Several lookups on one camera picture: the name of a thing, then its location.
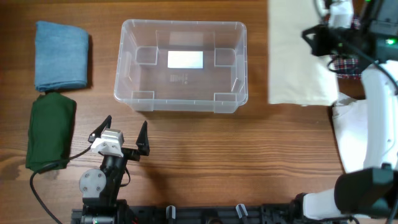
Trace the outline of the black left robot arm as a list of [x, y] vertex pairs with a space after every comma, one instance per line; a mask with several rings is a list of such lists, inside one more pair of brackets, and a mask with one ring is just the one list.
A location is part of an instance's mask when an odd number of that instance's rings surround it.
[[127, 162], [140, 161], [150, 153], [147, 122], [143, 122], [136, 140], [136, 148], [123, 147], [122, 131], [111, 129], [112, 117], [108, 116], [88, 137], [89, 150], [103, 156], [98, 169], [83, 173], [79, 181], [83, 210], [80, 223], [138, 223], [138, 217], [126, 200], [119, 200], [118, 193], [124, 174], [128, 174]]

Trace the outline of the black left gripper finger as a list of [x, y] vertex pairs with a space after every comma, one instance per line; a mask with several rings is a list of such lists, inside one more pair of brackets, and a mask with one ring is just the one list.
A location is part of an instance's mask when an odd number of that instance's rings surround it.
[[93, 143], [96, 138], [101, 136], [101, 133], [111, 127], [112, 116], [108, 115], [106, 119], [89, 135], [88, 142]]
[[150, 147], [149, 147], [149, 140], [147, 134], [147, 121], [144, 121], [144, 123], [142, 124], [140, 133], [136, 140], [136, 146], [140, 155], [142, 156], [149, 155]]

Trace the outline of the white cloth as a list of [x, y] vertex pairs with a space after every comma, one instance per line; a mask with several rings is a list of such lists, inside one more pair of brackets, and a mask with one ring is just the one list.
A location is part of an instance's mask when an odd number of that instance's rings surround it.
[[332, 121], [345, 172], [363, 169], [368, 144], [367, 101], [339, 93], [332, 107]]

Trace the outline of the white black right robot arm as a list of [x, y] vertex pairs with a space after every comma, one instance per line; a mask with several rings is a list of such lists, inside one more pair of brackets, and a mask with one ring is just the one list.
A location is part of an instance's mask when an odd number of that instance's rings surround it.
[[397, 219], [397, 1], [364, 4], [359, 28], [351, 26], [351, 1], [327, 1], [328, 14], [302, 32], [312, 54], [355, 58], [368, 102], [368, 143], [363, 168], [339, 176], [335, 186], [299, 194], [290, 218], [304, 223], [356, 221], [362, 215]]

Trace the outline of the cream cloth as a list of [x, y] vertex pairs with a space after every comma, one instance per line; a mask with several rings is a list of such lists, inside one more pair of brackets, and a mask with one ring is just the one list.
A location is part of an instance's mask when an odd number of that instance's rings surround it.
[[312, 1], [268, 2], [268, 102], [330, 106], [338, 99], [336, 75], [302, 39], [302, 31], [318, 24]]

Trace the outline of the clear plastic storage container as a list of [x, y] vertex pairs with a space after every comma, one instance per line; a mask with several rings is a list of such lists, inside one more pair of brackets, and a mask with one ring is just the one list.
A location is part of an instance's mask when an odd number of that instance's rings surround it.
[[136, 111], [234, 113], [248, 101], [242, 22], [128, 19], [114, 98]]

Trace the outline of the red navy plaid cloth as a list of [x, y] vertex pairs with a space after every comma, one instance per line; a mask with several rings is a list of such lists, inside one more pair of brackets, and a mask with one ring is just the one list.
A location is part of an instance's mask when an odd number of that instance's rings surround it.
[[344, 57], [339, 54], [330, 53], [331, 60], [328, 69], [335, 73], [338, 78], [360, 80], [361, 72], [358, 69], [358, 59]]

